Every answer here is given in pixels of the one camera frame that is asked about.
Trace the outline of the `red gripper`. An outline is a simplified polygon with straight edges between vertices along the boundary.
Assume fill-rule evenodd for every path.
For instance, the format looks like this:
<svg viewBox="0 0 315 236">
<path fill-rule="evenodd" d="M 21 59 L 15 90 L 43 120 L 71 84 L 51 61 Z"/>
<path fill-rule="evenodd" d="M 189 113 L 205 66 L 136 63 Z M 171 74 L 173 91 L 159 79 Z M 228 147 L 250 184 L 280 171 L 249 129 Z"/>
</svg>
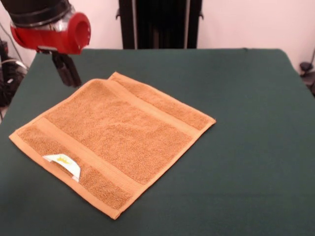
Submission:
<svg viewBox="0 0 315 236">
<path fill-rule="evenodd" d="M 53 51 L 52 61 L 62 82 L 79 87 L 82 82 L 76 66 L 67 54 L 78 55 L 88 46 L 91 25 L 81 12 L 70 12 L 61 20 L 37 28 L 10 26 L 14 40 L 22 47 L 35 51 Z"/>
</svg>

